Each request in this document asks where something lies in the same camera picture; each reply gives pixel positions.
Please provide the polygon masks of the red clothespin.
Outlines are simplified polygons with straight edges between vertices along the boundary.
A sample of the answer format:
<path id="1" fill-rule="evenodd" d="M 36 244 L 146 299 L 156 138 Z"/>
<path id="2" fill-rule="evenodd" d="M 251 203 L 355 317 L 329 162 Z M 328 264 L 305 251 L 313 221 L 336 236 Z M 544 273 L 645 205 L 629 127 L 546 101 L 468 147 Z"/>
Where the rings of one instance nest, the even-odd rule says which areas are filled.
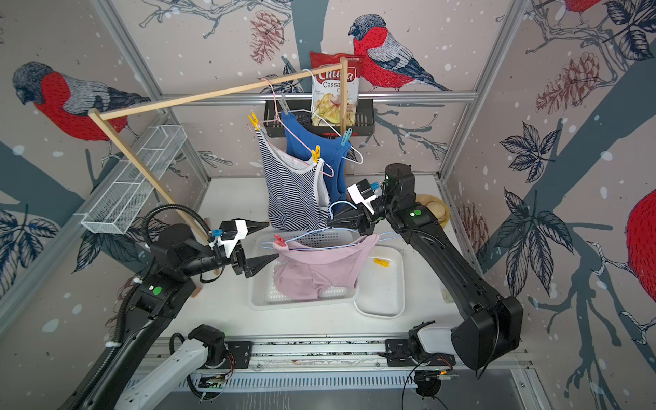
<path id="1" fill-rule="evenodd" d="M 274 236 L 273 246 L 274 246 L 274 247 L 278 247 L 278 248 L 286 248 L 286 247 L 287 247 L 287 244 L 286 244 L 285 239 L 284 239 L 283 237 L 281 237 L 280 235 L 276 234 L 276 235 Z"/>

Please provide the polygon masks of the pink tank top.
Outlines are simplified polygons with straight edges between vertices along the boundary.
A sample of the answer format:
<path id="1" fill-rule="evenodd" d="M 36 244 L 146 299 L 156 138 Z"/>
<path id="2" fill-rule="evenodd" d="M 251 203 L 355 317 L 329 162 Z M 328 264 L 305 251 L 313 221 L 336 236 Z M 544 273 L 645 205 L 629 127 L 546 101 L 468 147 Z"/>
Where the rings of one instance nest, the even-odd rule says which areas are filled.
<path id="1" fill-rule="evenodd" d="M 297 301 L 318 299 L 330 287 L 353 289 L 379 239 L 379 234 L 372 234 L 337 249 L 310 249 L 295 242 L 286 248 L 273 246 L 282 263 L 275 270 L 275 285 Z"/>

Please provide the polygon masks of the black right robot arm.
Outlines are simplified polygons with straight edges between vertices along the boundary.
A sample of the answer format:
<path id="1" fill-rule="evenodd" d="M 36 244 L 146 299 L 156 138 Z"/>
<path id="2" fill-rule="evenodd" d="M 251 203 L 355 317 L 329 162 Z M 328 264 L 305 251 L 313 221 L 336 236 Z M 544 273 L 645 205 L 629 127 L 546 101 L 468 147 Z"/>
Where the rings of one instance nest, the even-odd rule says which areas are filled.
<path id="1" fill-rule="evenodd" d="M 387 166 L 380 193 L 365 179 L 348 190 L 353 203 L 329 218 L 328 227 L 369 236 L 386 220 L 425 259 L 463 319 L 451 331 L 451 342 L 467 367 L 484 372 L 492 361 L 518 348 L 523 307 L 516 297 L 503 297 L 489 285 L 449 241 L 438 218 L 418 201 L 410 166 Z"/>

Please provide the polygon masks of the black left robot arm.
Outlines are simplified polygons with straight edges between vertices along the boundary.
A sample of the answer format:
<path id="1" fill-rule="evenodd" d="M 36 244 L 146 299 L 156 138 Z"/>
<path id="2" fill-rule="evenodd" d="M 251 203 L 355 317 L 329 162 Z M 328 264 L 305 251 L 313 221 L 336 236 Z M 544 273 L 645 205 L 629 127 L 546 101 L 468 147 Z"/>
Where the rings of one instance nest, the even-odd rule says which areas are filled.
<path id="1" fill-rule="evenodd" d="M 151 237 L 151 220 L 176 210 L 200 224 L 206 244 L 200 244 L 186 224 L 164 228 Z M 181 204 L 157 206 L 143 217 L 140 232 L 153 256 L 121 303 L 114 337 L 83 381 L 63 403 L 64 409 L 111 409 L 139 364 L 196 290 L 194 278 L 230 267 L 237 275 L 254 277 L 275 260 L 274 255 L 246 257 L 242 240 L 269 226 L 266 221 L 224 220 L 213 230 L 192 208 Z"/>

